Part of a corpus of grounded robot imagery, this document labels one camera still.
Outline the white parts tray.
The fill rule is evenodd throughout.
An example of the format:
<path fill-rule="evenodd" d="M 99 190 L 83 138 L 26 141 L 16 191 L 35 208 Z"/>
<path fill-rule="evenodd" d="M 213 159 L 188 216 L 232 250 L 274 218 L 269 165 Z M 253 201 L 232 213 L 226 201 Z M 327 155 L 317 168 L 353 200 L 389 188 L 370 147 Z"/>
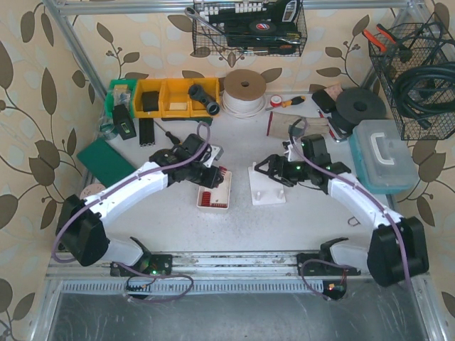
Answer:
<path fill-rule="evenodd" d="M 232 173 L 227 170 L 224 181 L 216 188 L 206 188 L 200 186 L 198 188 L 198 197 L 196 207 L 206 213 L 226 213 L 230 204 L 230 189 L 231 189 Z M 200 200 L 202 192 L 211 192 L 210 207 L 201 207 Z"/>

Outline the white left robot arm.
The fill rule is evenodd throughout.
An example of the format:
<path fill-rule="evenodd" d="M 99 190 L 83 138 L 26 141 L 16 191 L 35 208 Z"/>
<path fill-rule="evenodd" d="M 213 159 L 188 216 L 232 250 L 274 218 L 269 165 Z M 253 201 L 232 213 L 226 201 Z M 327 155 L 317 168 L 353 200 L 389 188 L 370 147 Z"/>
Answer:
<path fill-rule="evenodd" d="M 158 150 L 138 170 L 100 193 L 85 199 L 71 195 L 63 204 L 55 243 L 62 244 L 81 266 L 101 260 L 138 266 L 148 249 L 135 237 L 109 236 L 109 226 L 144 198 L 174 183 L 218 187 L 224 181 L 223 172 L 213 163 L 222 154 L 222 147 L 190 134 L 183 143 Z"/>

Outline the red large spring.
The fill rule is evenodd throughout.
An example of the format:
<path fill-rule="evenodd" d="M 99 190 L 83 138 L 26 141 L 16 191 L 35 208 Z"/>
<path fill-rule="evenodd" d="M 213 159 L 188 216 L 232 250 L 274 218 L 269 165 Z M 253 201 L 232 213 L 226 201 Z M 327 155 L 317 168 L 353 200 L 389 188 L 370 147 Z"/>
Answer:
<path fill-rule="evenodd" d="M 224 181 L 226 173 L 227 173 L 227 169 L 226 169 L 226 168 L 224 168 L 224 167 L 222 167 L 222 166 L 220 166 L 220 167 L 218 168 L 218 180 L 219 180 L 221 183 Z"/>

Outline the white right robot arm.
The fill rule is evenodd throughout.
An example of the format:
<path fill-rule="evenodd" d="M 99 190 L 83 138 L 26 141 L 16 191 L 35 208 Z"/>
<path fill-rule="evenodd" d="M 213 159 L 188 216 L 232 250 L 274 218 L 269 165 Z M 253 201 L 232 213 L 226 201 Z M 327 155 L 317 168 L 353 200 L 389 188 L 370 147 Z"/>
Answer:
<path fill-rule="evenodd" d="M 272 154 L 254 170 L 289 188 L 306 180 L 350 210 L 361 226 L 371 230 L 366 244 L 341 237 L 328 247 L 321 260 L 340 269 L 370 274 L 377 284 L 391 286 L 409 282 L 429 270 L 423 224 L 416 217 L 403 217 L 379 202 L 349 167 L 333 162 L 320 135 L 290 138 L 283 156 Z"/>

